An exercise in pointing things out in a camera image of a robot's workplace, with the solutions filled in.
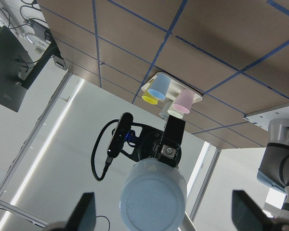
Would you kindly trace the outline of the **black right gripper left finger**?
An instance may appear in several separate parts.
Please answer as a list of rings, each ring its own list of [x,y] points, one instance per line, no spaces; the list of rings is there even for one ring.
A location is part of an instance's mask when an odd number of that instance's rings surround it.
[[[94,192],[84,193],[66,223],[67,230],[94,230],[96,225]]]

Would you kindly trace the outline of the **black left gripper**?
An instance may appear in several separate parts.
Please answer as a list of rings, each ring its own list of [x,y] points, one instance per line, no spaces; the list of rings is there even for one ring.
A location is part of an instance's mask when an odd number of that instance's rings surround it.
[[[178,167],[182,156],[184,120],[170,115],[163,131],[140,123],[132,125],[141,127],[142,130],[138,137],[134,130],[129,131],[126,142],[133,148],[133,152],[125,152],[126,157],[134,162],[155,158],[170,167]]]

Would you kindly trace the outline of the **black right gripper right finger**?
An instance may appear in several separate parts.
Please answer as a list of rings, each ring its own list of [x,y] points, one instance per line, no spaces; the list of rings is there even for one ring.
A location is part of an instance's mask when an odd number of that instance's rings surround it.
[[[232,222],[237,231],[279,230],[279,226],[243,190],[232,191]]]

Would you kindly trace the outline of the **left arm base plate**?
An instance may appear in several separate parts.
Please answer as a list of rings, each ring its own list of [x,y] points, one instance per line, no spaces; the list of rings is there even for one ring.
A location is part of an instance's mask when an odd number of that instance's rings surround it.
[[[268,131],[268,126],[271,120],[289,119],[289,103],[249,113],[244,117],[244,119]]]

